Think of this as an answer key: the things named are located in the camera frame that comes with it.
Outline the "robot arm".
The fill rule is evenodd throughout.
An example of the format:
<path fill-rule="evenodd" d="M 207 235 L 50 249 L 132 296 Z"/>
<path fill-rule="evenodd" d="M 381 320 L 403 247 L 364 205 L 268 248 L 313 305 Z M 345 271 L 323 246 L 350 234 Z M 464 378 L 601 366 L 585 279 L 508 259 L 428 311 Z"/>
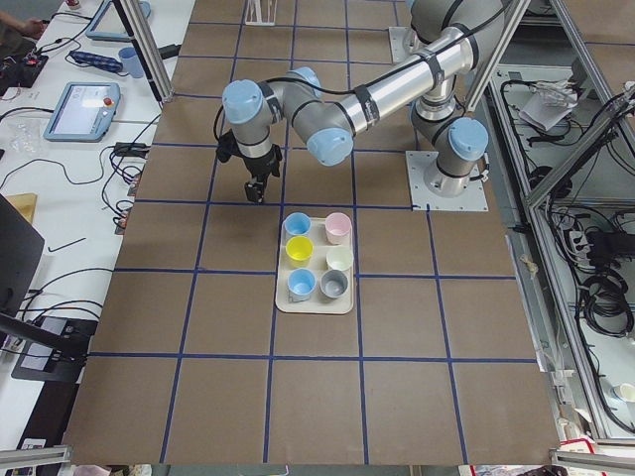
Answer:
<path fill-rule="evenodd" d="M 414 128 L 438 151 L 424 173 L 427 188 L 443 197 L 464 192 L 489 136 L 478 120 L 457 112 L 455 82 L 492 58 L 506 8 L 501 1 L 408 6 L 420 46 L 384 74 L 340 92 L 336 102 L 322 101 L 325 90 L 309 67 L 260 82 L 234 80 L 224 88 L 221 112 L 229 129 L 218 137 L 215 157 L 243 161 L 251 175 L 244 185 L 249 201 L 263 202 L 269 177 L 280 173 L 282 152 L 271 139 L 272 125 L 287 121 L 308 151 L 331 167 L 351 155 L 355 136 L 405 106 Z"/>

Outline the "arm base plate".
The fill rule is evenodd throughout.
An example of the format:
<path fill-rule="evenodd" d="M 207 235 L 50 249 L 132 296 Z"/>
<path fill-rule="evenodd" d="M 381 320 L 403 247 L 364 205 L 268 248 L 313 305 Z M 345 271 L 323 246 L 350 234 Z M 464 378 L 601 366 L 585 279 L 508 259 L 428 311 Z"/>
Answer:
<path fill-rule="evenodd" d="M 390 27 L 388 35 L 393 64 L 405 60 L 421 46 L 416 32 L 411 27 Z"/>
<path fill-rule="evenodd" d="M 438 168 L 437 152 L 407 151 L 406 164 L 414 211 L 487 212 L 485 179 L 477 162 L 469 176 L 451 178 Z"/>

